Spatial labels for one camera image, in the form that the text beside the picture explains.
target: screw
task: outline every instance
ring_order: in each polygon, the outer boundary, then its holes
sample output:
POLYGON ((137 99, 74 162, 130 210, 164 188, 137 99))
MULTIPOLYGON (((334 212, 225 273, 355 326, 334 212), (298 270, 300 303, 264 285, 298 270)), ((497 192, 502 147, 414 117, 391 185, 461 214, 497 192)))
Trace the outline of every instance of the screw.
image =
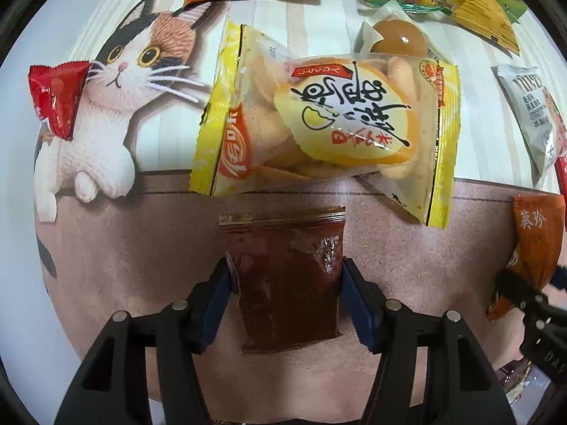
POLYGON ((185 310, 185 308, 187 308, 187 301, 185 299, 176 300, 171 304, 171 308, 177 311, 185 310))
POLYGON ((122 322, 126 318, 128 318, 128 314, 124 310, 120 310, 112 315, 112 320, 116 323, 122 322))
POLYGON ((399 300, 388 299, 386 301, 386 308, 394 312, 397 312, 400 308, 402 308, 402 304, 400 303, 399 300))
POLYGON ((447 318, 453 323, 456 323, 458 320, 460 320, 460 313, 454 310, 449 310, 447 312, 447 318))

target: striped background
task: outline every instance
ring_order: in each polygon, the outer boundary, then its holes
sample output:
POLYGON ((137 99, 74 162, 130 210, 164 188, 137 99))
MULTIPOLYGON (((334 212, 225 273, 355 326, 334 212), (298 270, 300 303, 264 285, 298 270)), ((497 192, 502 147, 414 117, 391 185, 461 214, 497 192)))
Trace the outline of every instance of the striped background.
MULTIPOLYGON (((69 60, 92 59, 129 9, 140 0, 104 0, 86 22, 69 52, 69 60)), ((154 11, 172 11, 183 0, 157 0, 154 11)), ((189 61, 193 72, 212 85, 217 51, 226 16, 251 24, 297 56, 352 52, 364 16, 356 0, 239 0, 223 11, 202 35, 199 52, 189 61)), ((432 41, 459 67, 462 82, 461 136, 455 176, 532 187, 531 162, 520 128, 492 67, 498 63, 539 67, 545 85, 560 111, 567 110, 567 67, 557 48, 529 11, 514 29, 521 56, 504 52, 478 36, 452 24, 420 23, 432 41)), ((201 106, 166 95, 140 110, 130 125, 127 145, 141 171, 190 169, 201 106)), ((546 178, 546 191, 558 193, 555 172, 546 178)))

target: cat mouth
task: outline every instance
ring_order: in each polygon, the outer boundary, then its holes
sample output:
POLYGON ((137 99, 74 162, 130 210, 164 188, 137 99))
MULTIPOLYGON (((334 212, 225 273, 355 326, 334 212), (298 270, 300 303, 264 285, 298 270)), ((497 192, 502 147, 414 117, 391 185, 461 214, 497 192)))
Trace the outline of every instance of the cat mouth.
POLYGON ((116 83, 116 87, 118 89, 120 89, 122 86, 120 84, 118 84, 118 77, 120 76, 120 72, 118 72, 118 75, 116 75, 116 78, 114 78, 114 80, 112 80, 109 84, 107 84, 107 87, 109 87, 112 83, 116 83))

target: yellow wrapper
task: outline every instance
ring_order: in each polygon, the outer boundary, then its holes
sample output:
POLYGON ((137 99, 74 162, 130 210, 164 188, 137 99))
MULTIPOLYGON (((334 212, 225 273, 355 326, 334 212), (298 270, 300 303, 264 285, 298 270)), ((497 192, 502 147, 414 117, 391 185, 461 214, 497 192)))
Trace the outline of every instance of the yellow wrapper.
POLYGON ((496 0, 447 1, 456 7, 452 18, 457 24, 520 54, 512 24, 496 0))
POLYGON ((222 196, 381 171, 413 186, 410 204, 443 227, 459 109, 449 64, 389 54, 297 59, 229 21, 189 188, 222 196))

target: cat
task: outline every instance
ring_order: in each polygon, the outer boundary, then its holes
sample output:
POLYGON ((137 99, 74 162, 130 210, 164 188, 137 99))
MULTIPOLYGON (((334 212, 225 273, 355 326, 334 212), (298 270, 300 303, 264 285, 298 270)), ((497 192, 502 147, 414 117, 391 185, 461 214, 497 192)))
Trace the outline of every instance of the cat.
POLYGON ((84 203, 100 190, 110 198, 126 196, 134 184, 134 161, 124 146, 136 110, 165 92, 198 103, 171 88, 173 83, 204 86, 178 74, 195 46, 196 29, 213 3, 189 4, 180 10, 153 13, 154 0, 142 0, 118 24, 96 59, 80 98, 72 140, 45 133, 33 177, 40 222, 54 222, 56 194, 75 188, 84 203))

